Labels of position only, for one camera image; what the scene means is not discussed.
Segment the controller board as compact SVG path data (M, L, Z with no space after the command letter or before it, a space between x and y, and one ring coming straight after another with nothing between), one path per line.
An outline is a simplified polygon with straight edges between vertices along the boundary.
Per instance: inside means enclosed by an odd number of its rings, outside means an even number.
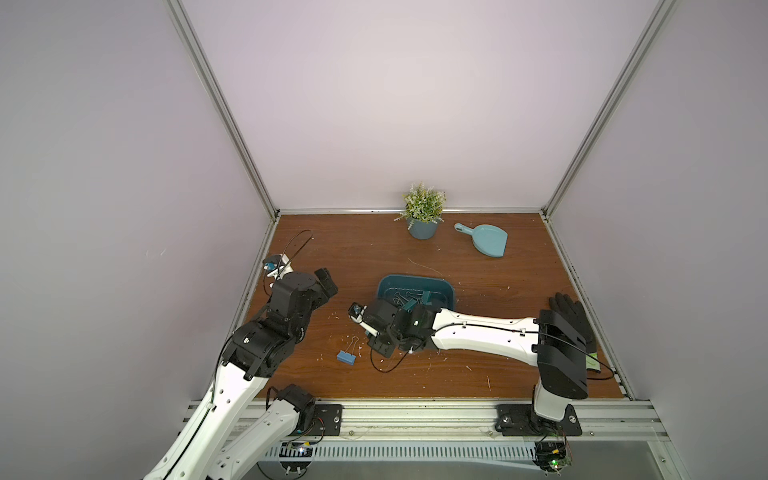
M547 474L559 474L571 465L571 457L564 442L538 442L534 447L533 463Z
M279 451L279 464L284 475L290 479L304 476L313 462L314 446L309 442L286 442Z

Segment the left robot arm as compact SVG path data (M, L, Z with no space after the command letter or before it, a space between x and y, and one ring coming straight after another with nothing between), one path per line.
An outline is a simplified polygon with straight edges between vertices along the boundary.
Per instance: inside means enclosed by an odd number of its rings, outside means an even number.
M243 411L308 331L312 313L338 292L330 272L279 275L254 320L236 329L223 347L211 386L150 479L241 479L279 441L315 426L315 398L291 384L237 438Z

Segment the aluminium front rail frame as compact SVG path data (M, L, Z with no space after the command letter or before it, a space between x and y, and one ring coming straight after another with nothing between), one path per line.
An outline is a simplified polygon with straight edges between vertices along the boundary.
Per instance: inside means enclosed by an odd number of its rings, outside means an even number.
M341 434L337 437L286 437L260 461L280 467L280 447L286 442L314 446L315 466L339 462L477 462L532 470L555 476L578 460L579 444L637 442L646 446L652 465L664 479L686 479L682 464L654 407L646 401L581 401L574 408L583 434L578 437L505 437L494 428L496 406L522 401L478 399L337 399L319 403L344 406ZM269 405L251 401L230 436L237 438ZM534 463L538 442L564 442L571 465L559 474L545 473Z

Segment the light teal dustpan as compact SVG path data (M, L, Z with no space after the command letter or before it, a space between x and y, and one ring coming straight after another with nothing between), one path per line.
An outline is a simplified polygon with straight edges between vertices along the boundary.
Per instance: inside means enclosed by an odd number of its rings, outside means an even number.
M502 258L508 241L508 233L503 229L489 224L468 227L455 223L454 229L469 235L477 251L491 258Z

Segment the right controller board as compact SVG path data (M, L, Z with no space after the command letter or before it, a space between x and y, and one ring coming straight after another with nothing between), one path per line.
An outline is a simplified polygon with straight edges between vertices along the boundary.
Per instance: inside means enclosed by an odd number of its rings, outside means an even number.
M571 465L571 457L564 442L538 442L534 447L533 463L547 474L559 474Z

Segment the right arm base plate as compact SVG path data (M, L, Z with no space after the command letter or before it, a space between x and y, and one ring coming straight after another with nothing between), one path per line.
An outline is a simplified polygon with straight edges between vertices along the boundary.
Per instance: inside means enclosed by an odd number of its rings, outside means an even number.
M531 404L500 404L496 406L494 428L505 437L562 436L583 434L575 408L568 404L560 421L537 416Z

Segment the blue binder clip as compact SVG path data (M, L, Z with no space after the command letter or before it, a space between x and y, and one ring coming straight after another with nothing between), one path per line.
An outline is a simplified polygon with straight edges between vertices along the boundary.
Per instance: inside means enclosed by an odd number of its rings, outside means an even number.
M346 365L354 365L357 359L356 349L358 342L359 338L357 336L352 336L348 345L339 350L336 359Z

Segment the teal plastic storage box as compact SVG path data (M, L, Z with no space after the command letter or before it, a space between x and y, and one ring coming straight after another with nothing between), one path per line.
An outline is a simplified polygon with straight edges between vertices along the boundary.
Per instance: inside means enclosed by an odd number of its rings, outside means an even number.
M376 298L398 307L416 301L450 310L456 308L453 286L446 280L432 277L387 275L378 284Z

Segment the small potted green plant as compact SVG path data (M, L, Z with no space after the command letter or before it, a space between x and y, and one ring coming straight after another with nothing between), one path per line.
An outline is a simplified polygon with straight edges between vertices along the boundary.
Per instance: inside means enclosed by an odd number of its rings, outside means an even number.
M446 200L446 194L441 190L428 187L423 182L413 184L404 195L404 209L396 221L403 221L414 239L431 239L443 221Z

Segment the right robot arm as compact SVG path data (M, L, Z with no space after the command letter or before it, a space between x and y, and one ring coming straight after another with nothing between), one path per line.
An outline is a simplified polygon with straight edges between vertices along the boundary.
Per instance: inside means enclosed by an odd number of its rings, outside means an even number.
M366 331L370 349L389 358L396 349L467 350L517 360L538 369L532 415L565 422L573 400L588 397L587 360L597 340L582 302L556 293L536 317L502 319L416 304L411 309L386 300L354 303L349 318Z

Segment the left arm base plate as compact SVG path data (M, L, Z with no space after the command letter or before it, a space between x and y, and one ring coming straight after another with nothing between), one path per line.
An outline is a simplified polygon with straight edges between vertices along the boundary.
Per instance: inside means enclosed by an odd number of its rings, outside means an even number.
M344 406L319 403L302 412L289 437L337 437L341 434Z

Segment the left controller board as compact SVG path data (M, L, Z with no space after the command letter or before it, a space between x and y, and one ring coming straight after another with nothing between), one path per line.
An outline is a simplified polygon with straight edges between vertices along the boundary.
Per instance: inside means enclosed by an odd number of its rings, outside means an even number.
M313 462L314 446L309 442L286 442L279 451L279 464L284 475L290 479L304 476Z

